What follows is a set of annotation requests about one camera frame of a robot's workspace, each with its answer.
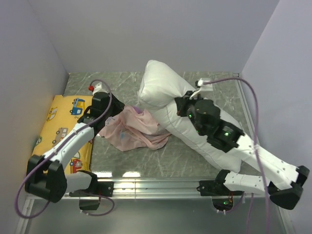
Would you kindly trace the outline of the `pink purple Elsa pillowcase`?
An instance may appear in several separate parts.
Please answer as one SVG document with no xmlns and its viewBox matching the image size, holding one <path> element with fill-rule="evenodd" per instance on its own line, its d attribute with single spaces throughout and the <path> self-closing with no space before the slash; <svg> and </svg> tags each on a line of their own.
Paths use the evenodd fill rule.
<svg viewBox="0 0 312 234">
<path fill-rule="evenodd" d="M 166 145 L 171 135 L 147 111 L 126 105 L 116 116 L 109 117 L 98 133 L 118 150 L 125 152 L 147 147 L 158 150 Z"/>
</svg>

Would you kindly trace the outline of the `white pillow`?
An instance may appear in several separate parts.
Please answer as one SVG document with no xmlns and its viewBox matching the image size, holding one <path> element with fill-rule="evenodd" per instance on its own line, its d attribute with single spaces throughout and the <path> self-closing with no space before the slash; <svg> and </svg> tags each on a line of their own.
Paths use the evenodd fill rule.
<svg viewBox="0 0 312 234">
<path fill-rule="evenodd" d="M 137 96 L 139 103 L 161 127 L 202 155 L 208 163 L 217 169 L 238 173 L 241 159 L 211 146 L 204 136 L 198 135 L 187 117 L 177 115 L 175 98 L 187 91 L 194 91 L 194 87 L 167 64 L 149 60 Z"/>
</svg>

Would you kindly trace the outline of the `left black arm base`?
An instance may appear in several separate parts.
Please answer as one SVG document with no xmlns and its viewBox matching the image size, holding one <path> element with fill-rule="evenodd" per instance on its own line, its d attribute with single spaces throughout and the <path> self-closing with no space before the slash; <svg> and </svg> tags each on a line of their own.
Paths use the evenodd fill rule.
<svg viewBox="0 0 312 234">
<path fill-rule="evenodd" d="M 87 190 L 78 190 L 70 192 L 70 197 L 79 197 L 79 209 L 82 214 L 93 217 L 105 216 L 111 213 L 115 208 L 115 202 L 111 199 L 114 191 L 114 182 L 99 182 L 93 192 Z M 103 199 L 111 202 L 111 208 L 101 214 L 92 213 L 99 208 Z"/>
</svg>

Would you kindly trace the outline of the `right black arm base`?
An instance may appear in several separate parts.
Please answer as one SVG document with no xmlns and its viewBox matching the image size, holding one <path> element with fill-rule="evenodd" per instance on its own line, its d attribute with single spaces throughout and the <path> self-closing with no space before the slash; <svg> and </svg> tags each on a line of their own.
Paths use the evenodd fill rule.
<svg viewBox="0 0 312 234">
<path fill-rule="evenodd" d="M 230 191 L 222 183 L 214 180 L 200 180 L 196 190 L 200 196 L 211 197 L 216 212 L 224 215 L 234 211 L 244 200 L 243 191 Z"/>
</svg>

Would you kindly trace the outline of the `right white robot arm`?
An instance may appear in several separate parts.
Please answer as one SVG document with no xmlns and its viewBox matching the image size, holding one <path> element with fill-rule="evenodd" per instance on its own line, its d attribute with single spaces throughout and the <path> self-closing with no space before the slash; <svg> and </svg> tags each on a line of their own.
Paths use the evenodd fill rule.
<svg viewBox="0 0 312 234">
<path fill-rule="evenodd" d="M 221 170 L 209 188 L 209 195 L 247 192 L 267 195 L 275 205 L 292 210 L 303 193 L 309 176 L 306 166 L 294 166 L 271 154 L 238 127 L 210 99 L 195 91 L 176 97 L 177 115 L 186 117 L 196 133 L 205 137 L 212 147 L 232 154 L 258 170 L 261 175 L 243 175 Z"/>
</svg>

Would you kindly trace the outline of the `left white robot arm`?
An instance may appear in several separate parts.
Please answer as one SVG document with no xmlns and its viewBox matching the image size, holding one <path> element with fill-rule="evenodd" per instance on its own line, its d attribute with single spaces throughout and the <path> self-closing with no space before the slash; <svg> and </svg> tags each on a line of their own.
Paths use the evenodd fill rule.
<svg viewBox="0 0 312 234">
<path fill-rule="evenodd" d="M 98 191 L 96 174 L 79 170 L 66 175 L 65 168 L 75 154 L 104 128 L 106 120 L 118 115 L 124 106 L 111 93 L 95 93 L 91 105 L 63 140 L 42 155 L 30 157 L 24 180 L 25 191 L 53 203 L 60 201 L 66 193 L 75 191 L 82 191 L 87 196 L 95 195 Z"/>
</svg>

